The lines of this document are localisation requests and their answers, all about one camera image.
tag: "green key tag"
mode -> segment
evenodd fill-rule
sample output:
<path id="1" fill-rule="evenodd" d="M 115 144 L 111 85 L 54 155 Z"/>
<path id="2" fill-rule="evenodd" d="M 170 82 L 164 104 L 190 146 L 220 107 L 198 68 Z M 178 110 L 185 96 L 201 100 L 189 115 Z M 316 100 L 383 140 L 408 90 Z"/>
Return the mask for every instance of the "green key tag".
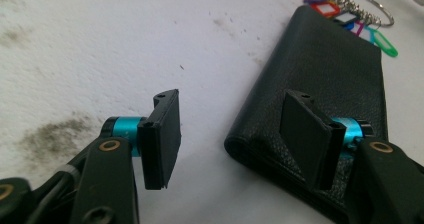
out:
<path id="1" fill-rule="evenodd" d="M 369 28 L 372 34 L 374 35 L 374 41 L 381 48 L 381 50 L 391 57 L 396 57 L 398 55 L 398 51 L 396 48 L 386 39 L 386 37 L 381 34 L 376 29 Z"/>

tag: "brass screw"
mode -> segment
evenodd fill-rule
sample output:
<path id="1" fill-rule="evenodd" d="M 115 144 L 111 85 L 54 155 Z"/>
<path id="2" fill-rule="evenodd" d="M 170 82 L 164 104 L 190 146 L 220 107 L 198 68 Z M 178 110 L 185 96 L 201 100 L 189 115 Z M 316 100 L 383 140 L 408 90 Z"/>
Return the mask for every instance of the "brass screw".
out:
<path id="1" fill-rule="evenodd" d="M 13 192 L 13 188 L 11 184 L 0 185 L 0 201 L 8 197 Z"/>
<path id="2" fill-rule="evenodd" d="M 102 144 L 100 144 L 99 149 L 101 151 L 113 151 L 115 149 L 117 149 L 119 146 L 121 145 L 121 143 L 119 141 L 105 141 Z"/>
<path id="3" fill-rule="evenodd" d="M 392 153 L 393 152 L 393 148 L 389 145 L 387 145 L 386 143 L 382 143 L 382 142 L 371 142 L 370 146 L 374 149 L 377 150 L 379 152 L 383 152 L 383 153 Z"/>

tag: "black leather case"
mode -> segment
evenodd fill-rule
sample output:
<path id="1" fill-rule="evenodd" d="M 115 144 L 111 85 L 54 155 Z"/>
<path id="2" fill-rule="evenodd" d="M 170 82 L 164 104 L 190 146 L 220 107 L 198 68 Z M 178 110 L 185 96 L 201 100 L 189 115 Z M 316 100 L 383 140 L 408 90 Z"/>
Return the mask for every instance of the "black leather case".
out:
<path id="1" fill-rule="evenodd" d="M 340 158 L 331 190 L 309 191 L 279 128 L 285 89 L 308 93 L 330 117 L 371 123 L 387 140 L 381 52 L 308 6 L 294 13 L 225 140 L 227 152 L 337 223 L 352 159 Z"/>

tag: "leather texture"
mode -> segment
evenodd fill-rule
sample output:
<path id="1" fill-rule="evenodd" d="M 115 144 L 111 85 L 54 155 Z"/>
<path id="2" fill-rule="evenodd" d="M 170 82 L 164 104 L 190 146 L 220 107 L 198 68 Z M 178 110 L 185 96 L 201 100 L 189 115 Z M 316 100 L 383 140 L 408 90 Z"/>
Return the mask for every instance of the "leather texture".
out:
<path id="1" fill-rule="evenodd" d="M 308 6 L 299 7 L 241 108 L 225 148 L 337 223 L 352 159 L 340 158 L 329 191 L 309 191 L 279 133 L 284 91 L 312 95 L 329 117 L 367 120 L 388 140 L 381 51 Z"/>

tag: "white table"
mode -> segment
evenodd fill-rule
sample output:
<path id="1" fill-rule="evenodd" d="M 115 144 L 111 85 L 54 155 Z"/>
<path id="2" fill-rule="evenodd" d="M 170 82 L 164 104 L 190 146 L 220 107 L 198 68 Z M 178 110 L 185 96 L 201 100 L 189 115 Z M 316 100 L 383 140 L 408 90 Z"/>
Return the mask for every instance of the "white table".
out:
<path id="1" fill-rule="evenodd" d="M 424 9 L 378 0 L 390 141 L 424 164 Z M 223 147 L 301 0 L 0 0 L 0 178 L 33 187 L 110 116 L 148 116 L 180 90 L 182 143 L 169 188 L 146 191 L 142 223 L 331 223 Z"/>

